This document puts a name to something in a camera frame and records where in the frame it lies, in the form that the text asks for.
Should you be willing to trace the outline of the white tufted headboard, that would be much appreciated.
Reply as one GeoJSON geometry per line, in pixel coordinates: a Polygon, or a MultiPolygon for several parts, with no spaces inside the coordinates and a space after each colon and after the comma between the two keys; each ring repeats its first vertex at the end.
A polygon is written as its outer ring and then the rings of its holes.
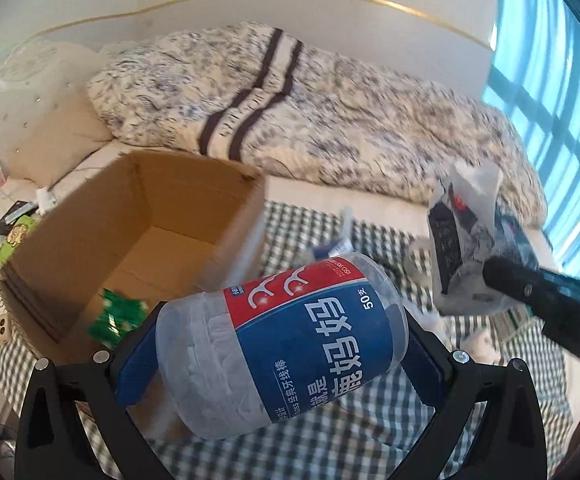
{"type": "Polygon", "coordinates": [[[106,55],[67,41],[37,39],[0,64],[0,166],[51,110],[86,90],[106,55]]]}

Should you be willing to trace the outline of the blue curtain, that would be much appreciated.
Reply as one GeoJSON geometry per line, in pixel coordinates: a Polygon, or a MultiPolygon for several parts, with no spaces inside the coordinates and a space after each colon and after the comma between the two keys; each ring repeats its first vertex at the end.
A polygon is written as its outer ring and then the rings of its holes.
{"type": "Polygon", "coordinates": [[[580,22],[563,0],[498,0],[483,99],[517,128],[547,198],[544,233],[580,278],[580,22]]]}

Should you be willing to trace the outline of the green wrapper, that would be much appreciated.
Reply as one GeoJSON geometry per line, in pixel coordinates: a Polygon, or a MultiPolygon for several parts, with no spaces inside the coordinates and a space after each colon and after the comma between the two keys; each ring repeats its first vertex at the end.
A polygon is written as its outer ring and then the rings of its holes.
{"type": "Polygon", "coordinates": [[[148,317],[149,309],[144,300],[130,299],[103,289],[102,312],[89,326],[87,333],[108,350],[115,350],[122,338],[138,328],[148,317]]]}

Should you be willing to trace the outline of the floss pick jar blue label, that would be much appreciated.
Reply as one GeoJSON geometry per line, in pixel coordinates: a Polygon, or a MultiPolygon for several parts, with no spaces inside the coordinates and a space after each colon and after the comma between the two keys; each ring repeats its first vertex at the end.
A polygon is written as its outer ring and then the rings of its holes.
{"type": "Polygon", "coordinates": [[[224,439],[318,408],[401,363],[408,323],[358,252],[163,305],[155,344],[185,426],[224,439]]]}

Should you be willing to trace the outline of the green snack packet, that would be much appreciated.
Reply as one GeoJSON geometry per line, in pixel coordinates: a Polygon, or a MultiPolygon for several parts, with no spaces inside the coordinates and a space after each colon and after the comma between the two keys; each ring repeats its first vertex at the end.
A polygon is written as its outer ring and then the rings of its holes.
{"type": "Polygon", "coordinates": [[[0,266],[8,261],[14,250],[35,229],[36,224],[37,219],[29,217],[27,214],[24,214],[24,216],[21,216],[15,221],[12,229],[6,234],[5,239],[0,245],[0,266]]]}

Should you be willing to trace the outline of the floral tissue pack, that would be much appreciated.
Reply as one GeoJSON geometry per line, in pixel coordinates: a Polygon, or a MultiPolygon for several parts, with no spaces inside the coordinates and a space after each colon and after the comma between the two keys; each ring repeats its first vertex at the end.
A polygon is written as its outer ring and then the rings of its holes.
{"type": "Polygon", "coordinates": [[[538,268],[515,214],[497,205],[503,171],[492,162],[458,162],[433,192],[427,208],[433,304],[442,315],[492,315],[518,302],[486,286],[486,260],[503,257],[538,268]]]}

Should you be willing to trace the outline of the white foam tube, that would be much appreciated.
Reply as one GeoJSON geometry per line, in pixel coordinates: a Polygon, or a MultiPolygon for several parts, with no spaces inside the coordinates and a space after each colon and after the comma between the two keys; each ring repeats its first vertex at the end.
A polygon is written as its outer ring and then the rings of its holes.
{"type": "Polygon", "coordinates": [[[353,229],[353,209],[344,206],[340,211],[339,237],[341,240],[349,240],[353,229]]]}

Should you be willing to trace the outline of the floral quilt with stripes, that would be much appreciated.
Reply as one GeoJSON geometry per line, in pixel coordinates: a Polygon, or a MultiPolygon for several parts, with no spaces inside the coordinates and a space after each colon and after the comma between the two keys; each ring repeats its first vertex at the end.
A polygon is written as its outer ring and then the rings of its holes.
{"type": "Polygon", "coordinates": [[[116,44],[88,82],[116,139],[234,160],[265,174],[427,203],[456,164],[502,170],[497,202],[547,217],[509,118],[450,88],[253,22],[116,44]]]}

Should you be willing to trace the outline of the white stick tool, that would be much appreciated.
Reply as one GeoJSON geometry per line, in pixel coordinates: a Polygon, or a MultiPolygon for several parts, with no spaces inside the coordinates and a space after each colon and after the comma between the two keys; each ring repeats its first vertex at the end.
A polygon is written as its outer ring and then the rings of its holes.
{"type": "Polygon", "coordinates": [[[49,188],[44,186],[36,189],[36,203],[38,205],[38,214],[43,217],[58,205],[58,200],[49,188]]]}

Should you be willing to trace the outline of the cardboard box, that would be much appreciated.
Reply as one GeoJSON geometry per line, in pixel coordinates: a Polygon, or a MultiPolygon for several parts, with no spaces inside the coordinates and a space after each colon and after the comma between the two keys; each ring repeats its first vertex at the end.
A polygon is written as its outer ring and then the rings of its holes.
{"type": "Polygon", "coordinates": [[[39,354],[89,360],[106,292],[144,301],[159,327],[113,374],[149,437],[247,434],[270,419],[224,302],[257,277],[264,176],[239,162],[135,151],[69,193],[2,266],[6,305],[39,354]]]}

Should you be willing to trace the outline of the beige pillow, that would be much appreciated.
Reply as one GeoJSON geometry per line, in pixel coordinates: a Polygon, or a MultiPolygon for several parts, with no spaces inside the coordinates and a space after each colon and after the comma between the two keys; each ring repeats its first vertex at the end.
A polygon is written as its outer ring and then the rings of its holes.
{"type": "Polygon", "coordinates": [[[113,139],[88,96],[79,92],[53,107],[6,162],[13,179],[52,188],[113,139]]]}

